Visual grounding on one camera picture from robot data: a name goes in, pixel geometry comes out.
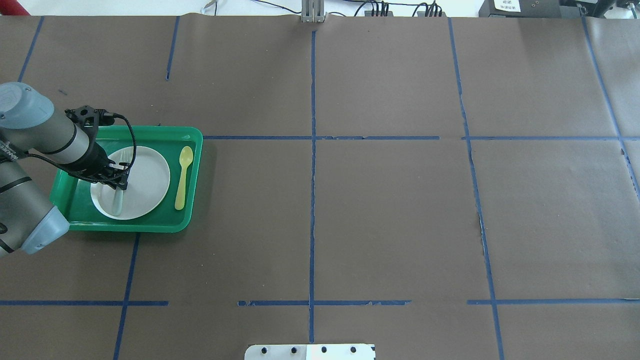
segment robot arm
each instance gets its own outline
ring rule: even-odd
[[[98,126],[124,119],[134,141],[131,163],[116,164],[95,142]],[[44,156],[30,154],[35,149]],[[24,83],[0,85],[0,257],[32,254],[64,235],[69,223],[17,161],[40,158],[71,176],[126,190],[135,137],[121,115],[83,106],[64,113]]]

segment spoon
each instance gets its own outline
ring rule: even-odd
[[[184,209],[185,195],[187,192],[187,168],[193,162],[193,150],[190,147],[185,146],[180,151],[180,166],[182,171],[180,172],[180,182],[178,183],[178,193],[175,196],[175,209]]]

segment metal bracket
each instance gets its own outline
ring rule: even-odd
[[[370,344],[252,345],[244,360],[375,360]]]
[[[302,22],[324,22],[324,0],[302,0]]]

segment tray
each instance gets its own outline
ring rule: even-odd
[[[111,219],[100,214],[93,206],[90,183],[59,170],[49,198],[69,221],[70,230],[177,233],[191,221],[202,153],[202,133],[194,127],[175,126],[134,126],[133,131],[139,146],[156,150],[169,164],[171,181],[166,197],[158,207],[142,217],[132,220]],[[105,126],[100,127],[96,142],[107,154],[111,154],[131,146],[131,135],[126,126]],[[193,164],[187,171],[186,203],[184,209],[178,211],[174,208],[174,202],[180,177],[179,155],[185,146],[193,149]]]

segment plate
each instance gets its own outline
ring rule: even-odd
[[[132,147],[120,149],[109,155],[116,163],[120,153]],[[136,161],[129,172],[129,184],[122,196],[122,212],[111,215],[115,190],[100,183],[91,184],[91,200],[100,213],[116,220],[131,220],[150,213],[164,199],[169,190],[171,173],[169,164],[159,152],[150,147],[136,148]]]

